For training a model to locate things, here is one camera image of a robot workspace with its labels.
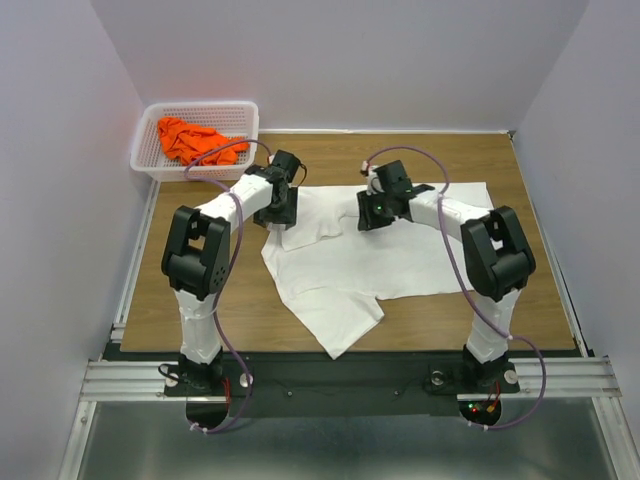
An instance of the white plastic basket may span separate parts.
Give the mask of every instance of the white plastic basket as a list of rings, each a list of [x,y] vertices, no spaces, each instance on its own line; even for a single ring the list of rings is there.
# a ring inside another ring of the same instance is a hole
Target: white plastic basket
[[[158,138],[158,120],[177,117],[189,123],[214,127],[226,137],[258,138],[258,106],[253,102],[175,102],[156,103],[147,107],[138,124],[131,152],[131,168],[161,182],[183,182],[184,166],[169,160]],[[253,163],[258,145],[238,153],[235,165],[193,167],[196,176],[218,180],[237,180]]]

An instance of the orange cloth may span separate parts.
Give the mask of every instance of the orange cloth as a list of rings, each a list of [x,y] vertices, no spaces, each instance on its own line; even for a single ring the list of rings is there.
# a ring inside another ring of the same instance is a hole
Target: orange cloth
[[[186,123],[174,117],[158,120],[158,137],[165,155],[171,160],[180,160],[185,166],[209,150],[242,139],[227,138],[220,135],[215,128]],[[248,148],[248,143],[233,145],[203,159],[200,165],[233,165],[238,161],[238,152],[244,152]]]

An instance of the screw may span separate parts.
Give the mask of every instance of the screw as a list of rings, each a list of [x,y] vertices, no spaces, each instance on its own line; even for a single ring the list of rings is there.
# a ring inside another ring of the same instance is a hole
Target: screw
[[[444,374],[439,370],[434,370],[433,373],[431,373],[431,383],[436,387],[444,385]]]
[[[239,383],[241,387],[247,388],[249,386],[249,383],[253,383],[253,377],[249,375],[249,381],[247,381],[247,375],[246,373],[243,373],[242,375],[240,375]]]
[[[518,374],[515,370],[507,370],[504,372],[504,379],[509,385],[515,385],[518,383]]]

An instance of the white wall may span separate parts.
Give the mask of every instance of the white wall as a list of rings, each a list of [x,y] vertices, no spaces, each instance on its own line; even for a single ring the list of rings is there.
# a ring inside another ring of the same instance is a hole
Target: white wall
[[[512,129],[587,0],[92,0],[146,103],[267,128]]]
[[[589,345],[640,444],[640,3],[592,0],[515,145]]]
[[[0,15],[0,478],[56,478],[107,339],[148,182],[142,104],[91,5]]]

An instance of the wooden table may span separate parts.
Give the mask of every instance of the wooden table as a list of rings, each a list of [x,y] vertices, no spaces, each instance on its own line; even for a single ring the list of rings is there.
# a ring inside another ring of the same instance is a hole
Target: wooden table
[[[361,185],[360,164],[390,145],[414,145],[435,154],[453,182],[486,182],[494,205],[514,208],[529,239],[538,269],[518,301],[514,333],[540,348],[573,349],[555,282],[535,218],[506,135],[262,135],[273,151],[294,153],[309,169],[306,185]],[[412,152],[389,152],[379,163],[402,159],[416,182],[440,182],[438,169]],[[265,162],[258,150],[257,162]],[[123,351],[177,351],[180,317],[160,260],[173,212],[198,206],[218,194],[204,183],[160,187],[124,333]],[[317,351],[313,335],[280,301],[260,255],[267,232],[247,222],[238,263],[220,303],[222,326],[234,347],[245,351]],[[385,317],[352,350],[457,350],[469,335],[472,312],[462,294],[409,297],[381,302]],[[514,344],[513,348],[526,348]]]

